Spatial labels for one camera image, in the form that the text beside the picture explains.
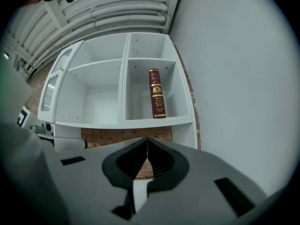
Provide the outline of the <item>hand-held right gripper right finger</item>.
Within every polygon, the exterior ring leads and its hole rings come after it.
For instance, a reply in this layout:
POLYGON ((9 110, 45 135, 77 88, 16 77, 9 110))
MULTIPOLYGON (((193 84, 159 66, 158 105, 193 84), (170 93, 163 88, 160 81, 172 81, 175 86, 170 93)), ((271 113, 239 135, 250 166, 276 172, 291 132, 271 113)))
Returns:
POLYGON ((147 218, 238 218, 266 199, 246 175, 210 153, 149 139, 154 179, 147 218))

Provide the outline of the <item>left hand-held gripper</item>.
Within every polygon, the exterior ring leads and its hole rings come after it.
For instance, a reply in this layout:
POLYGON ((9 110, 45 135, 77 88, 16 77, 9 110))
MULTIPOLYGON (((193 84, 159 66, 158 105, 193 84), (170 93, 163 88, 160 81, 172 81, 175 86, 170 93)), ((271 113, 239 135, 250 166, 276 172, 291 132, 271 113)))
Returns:
MULTIPOLYGON (((37 134, 54 136, 54 126, 51 123, 39 120, 26 107, 22 108, 17 120, 17 125, 24 129, 31 129, 37 134)), ((82 138, 54 138, 54 149, 57 152, 83 150, 87 148, 88 143, 82 138)))

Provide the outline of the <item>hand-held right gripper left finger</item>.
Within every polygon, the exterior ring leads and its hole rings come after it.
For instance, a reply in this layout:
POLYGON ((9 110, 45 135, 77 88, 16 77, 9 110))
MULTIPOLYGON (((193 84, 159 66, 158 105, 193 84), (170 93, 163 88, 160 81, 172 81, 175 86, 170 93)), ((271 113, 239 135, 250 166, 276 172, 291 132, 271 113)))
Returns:
POLYGON ((148 140, 64 152, 60 181, 64 194, 82 208, 105 209, 129 220, 135 214, 133 183, 147 158, 148 140))

